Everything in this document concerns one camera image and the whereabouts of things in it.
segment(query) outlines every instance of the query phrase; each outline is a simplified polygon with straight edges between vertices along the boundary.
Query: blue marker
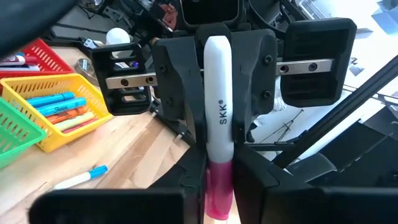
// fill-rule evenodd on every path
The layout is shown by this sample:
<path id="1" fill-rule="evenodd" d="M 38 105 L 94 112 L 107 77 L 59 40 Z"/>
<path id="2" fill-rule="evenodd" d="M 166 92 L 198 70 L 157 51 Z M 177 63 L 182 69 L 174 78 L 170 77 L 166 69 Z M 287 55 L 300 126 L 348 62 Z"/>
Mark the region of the blue marker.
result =
<path id="1" fill-rule="evenodd" d="M 58 103 L 65 100 L 71 100 L 75 97 L 75 94 L 72 92 L 65 92 L 61 94 L 55 94 L 50 96 L 43 96 L 43 97 L 35 97 L 26 100 L 30 105 L 34 108 L 38 108 L 45 105 L 50 105 L 52 103 Z"/>
<path id="2" fill-rule="evenodd" d="M 40 108 L 37 108 L 37 111 L 40 112 L 43 116 L 50 116 L 53 114 L 85 106 L 86 104 L 87 102 L 84 97 L 78 97 L 72 100 L 67 100 L 58 103 L 53 103 L 47 106 L 42 106 Z"/>
<path id="3" fill-rule="evenodd" d="M 91 180 L 91 179 L 94 179 L 95 177 L 99 177 L 99 176 L 103 175 L 106 171 L 108 171 L 108 168 L 106 166 L 100 166 L 100 167 L 94 168 L 91 171 L 82 173 L 80 175 L 77 175 L 75 177 L 72 177 L 71 179 L 65 180 L 65 181 L 55 185 L 54 189 L 61 190 L 61 189 L 67 189 L 67 188 L 73 187 L 77 184 L 86 182 L 87 180 Z"/>

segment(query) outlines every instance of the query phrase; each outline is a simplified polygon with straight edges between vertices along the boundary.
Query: yellow basket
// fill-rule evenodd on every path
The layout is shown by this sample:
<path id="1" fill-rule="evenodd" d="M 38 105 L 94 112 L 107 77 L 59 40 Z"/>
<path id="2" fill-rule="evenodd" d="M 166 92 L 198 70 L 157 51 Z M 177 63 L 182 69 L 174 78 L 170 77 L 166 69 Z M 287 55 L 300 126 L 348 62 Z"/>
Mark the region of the yellow basket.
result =
<path id="1" fill-rule="evenodd" d="M 89 133 L 112 118 L 112 115 L 106 109 L 102 94 L 84 77 L 76 73 L 39 77 L 3 78 L 0 83 L 4 87 L 2 97 L 20 112 L 26 114 L 31 121 L 47 133 L 47 138 L 37 143 L 45 152 L 51 152 Z M 87 107 L 89 108 L 88 111 L 93 112 L 97 120 L 76 131 L 64 134 L 26 102 L 25 99 L 66 91 L 73 92 L 76 97 L 85 97 Z"/>

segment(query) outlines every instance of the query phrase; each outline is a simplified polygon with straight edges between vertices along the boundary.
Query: metal bracket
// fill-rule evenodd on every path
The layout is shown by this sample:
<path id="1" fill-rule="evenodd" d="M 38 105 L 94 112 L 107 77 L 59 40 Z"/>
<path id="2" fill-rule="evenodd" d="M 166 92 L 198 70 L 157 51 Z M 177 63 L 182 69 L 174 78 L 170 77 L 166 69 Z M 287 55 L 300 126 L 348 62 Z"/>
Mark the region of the metal bracket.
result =
<path id="1" fill-rule="evenodd" d="M 333 62 L 333 59 L 277 62 L 276 75 L 282 76 L 330 72 Z M 107 78 L 106 84 L 110 90 L 129 87 L 157 86 L 157 78 L 154 72 L 126 75 Z"/>

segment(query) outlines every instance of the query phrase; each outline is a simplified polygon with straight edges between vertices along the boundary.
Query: pink marker cap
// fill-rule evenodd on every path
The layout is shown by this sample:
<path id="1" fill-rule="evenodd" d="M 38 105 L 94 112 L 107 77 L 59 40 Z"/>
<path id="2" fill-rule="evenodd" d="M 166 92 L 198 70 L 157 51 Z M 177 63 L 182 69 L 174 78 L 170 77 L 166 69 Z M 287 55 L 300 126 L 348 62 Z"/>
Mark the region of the pink marker cap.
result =
<path id="1" fill-rule="evenodd" d="M 227 220 L 233 200 L 232 161 L 210 161 L 206 170 L 206 180 L 206 214 L 217 220 Z"/>

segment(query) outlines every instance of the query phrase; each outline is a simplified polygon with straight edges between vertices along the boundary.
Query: orange marker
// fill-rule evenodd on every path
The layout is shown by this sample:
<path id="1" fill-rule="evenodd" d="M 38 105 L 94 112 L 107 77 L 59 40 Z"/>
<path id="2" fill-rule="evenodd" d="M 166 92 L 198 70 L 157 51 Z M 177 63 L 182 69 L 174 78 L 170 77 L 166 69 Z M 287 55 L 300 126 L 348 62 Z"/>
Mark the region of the orange marker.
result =
<path id="1" fill-rule="evenodd" d="M 59 114 L 48 116 L 47 119 L 52 124 L 57 124 L 61 121 L 65 121 L 66 119 L 74 118 L 78 115 L 86 113 L 87 110 L 88 110 L 87 106 L 81 106 L 81 107 L 75 108 L 73 110 L 68 110 L 68 111 L 61 112 Z"/>

